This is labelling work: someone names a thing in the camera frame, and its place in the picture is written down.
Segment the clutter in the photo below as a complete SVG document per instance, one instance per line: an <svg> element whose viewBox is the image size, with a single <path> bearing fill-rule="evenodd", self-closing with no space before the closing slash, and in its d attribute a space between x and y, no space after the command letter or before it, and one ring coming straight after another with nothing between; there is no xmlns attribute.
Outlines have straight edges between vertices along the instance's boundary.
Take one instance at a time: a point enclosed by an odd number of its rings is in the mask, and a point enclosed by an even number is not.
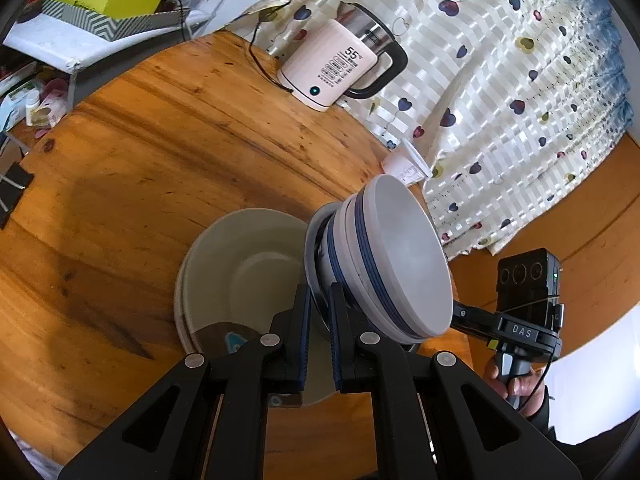
<svg viewBox="0 0 640 480"><path fill-rule="evenodd" d="M27 126L33 126L33 114L40 106L40 91L37 89L29 90L27 98L24 101Z"/></svg>
<svg viewBox="0 0 640 480"><path fill-rule="evenodd" d="M66 92L53 90L43 100L42 104L32 112L32 124L44 128L53 128L66 114Z"/></svg>
<svg viewBox="0 0 640 480"><path fill-rule="evenodd" d="M16 86L20 81L35 74L38 62L24 57L22 62L15 64L3 64L0 66L0 96Z"/></svg>
<svg viewBox="0 0 640 480"><path fill-rule="evenodd" d="M44 90L44 84L39 78L32 78L4 96L2 104L0 104L0 127L2 127L3 132L10 130L26 117L25 102L27 94L31 90L37 90L38 92ZM0 142L3 141L4 134L0 135Z"/></svg>

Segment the white wall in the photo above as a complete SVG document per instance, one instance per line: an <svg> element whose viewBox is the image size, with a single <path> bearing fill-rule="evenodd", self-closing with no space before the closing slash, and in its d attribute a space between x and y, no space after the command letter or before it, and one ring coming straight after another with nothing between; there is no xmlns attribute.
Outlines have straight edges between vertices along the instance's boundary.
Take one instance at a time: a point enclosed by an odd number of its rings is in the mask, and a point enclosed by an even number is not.
<svg viewBox="0 0 640 480"><path fill-rule="evenodd" d="M545 382L560 442L578 444L640 410L640 304L552 364Z"/></svg>
<svg viewBox="0 0 640 480"><path fill-rule="evenodd" d="M615 10L612 12L612 17L613 23L615 23L620 31L620 36L622 36L620 53L625 60L626 79L631 85L631 91L626 95L626 98L636 113L634 125L629 129L629 134L631 134L636 143L640 144L640 50L638 50L636 42Z"/></svg>

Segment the stacked bowls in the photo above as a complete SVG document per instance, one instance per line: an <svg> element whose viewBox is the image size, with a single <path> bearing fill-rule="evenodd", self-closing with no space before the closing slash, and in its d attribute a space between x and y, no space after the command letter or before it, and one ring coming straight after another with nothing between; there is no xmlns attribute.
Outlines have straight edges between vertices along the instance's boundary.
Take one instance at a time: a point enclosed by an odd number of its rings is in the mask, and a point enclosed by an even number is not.
<svg viewBox="0 0 640 480"><path fill-rule="evenodd" d="M347 302L401 344L444 334L453 313L447 259L429 217L395 177L375 177L332 213L316 255L325 293Z"/></svg>

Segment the wood grain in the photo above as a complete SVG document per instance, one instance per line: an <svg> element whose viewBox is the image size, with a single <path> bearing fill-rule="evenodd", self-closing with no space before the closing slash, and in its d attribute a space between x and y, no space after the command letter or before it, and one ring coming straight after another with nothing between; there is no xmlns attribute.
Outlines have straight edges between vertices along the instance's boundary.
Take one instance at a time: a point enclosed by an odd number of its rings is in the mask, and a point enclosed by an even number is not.
<svg viewBox="0 0 640 480"><path fill-rule="evenodd" d="M273 87L229 33L161 52L91 95L26 157L35 181L0 234L7 425L67 462L183 355L174 280L206 226L245 207L308 221L385 154L345 111ZM437 346L470 362L465 342ZM368 396L270 411L266 478L375 467Z"/></svg>
<svg viewBox="0 0 640 480"><path fill-rule="evenodd" d="M463 303L495 309L501 258L545 247L562 261L562 353L590 341L640 301L640 148L625 136L568 197L526 226L497 256L474 251L450 264ZM476 371L492 352L470 338Z"/></svg>

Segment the binder clip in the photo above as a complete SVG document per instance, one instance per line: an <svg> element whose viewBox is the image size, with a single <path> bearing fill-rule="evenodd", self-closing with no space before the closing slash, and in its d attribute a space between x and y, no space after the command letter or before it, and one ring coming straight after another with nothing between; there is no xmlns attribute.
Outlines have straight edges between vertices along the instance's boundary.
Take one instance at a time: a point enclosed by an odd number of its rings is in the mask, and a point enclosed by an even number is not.
<svg viewBox="0 0 640 480"><path fill-rule="evenodd" d="M4 229L11 212L32 181L33 175L24 171L17 162L11 165L6 174L0 174L0 229Z"/></svg>

